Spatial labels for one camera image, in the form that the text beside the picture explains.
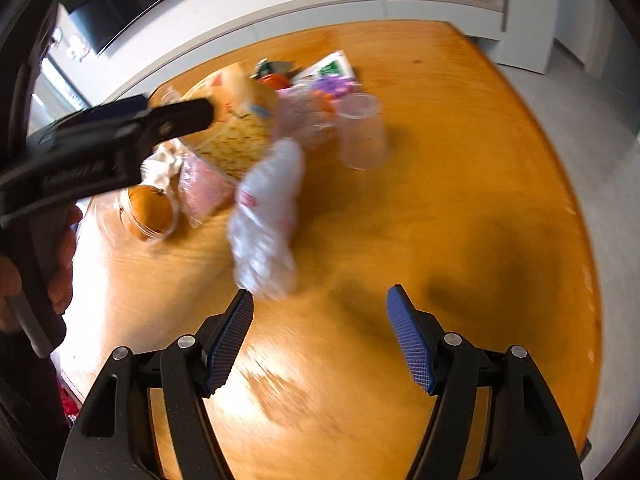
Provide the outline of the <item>person's left hand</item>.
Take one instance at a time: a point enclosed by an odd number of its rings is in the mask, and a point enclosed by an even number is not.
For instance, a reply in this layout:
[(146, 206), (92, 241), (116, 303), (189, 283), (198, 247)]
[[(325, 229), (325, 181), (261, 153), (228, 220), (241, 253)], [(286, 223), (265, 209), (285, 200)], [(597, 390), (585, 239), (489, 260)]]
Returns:
[[(81, 210), (71, 204), (67, 208), (66, 226), (58, 241), (58, 268), (48, 284), (48, 294), (53, 312), (62, 315), (73, 298), (73, 256), (76, 252), (76, 238), (73, 226), (82, 219)], [(22, 290), (22, 279), (13, 262), (1, 257), (1, 331), (5, 334), (21, 330), (20, 322), (8, 304), (8, 298)]]

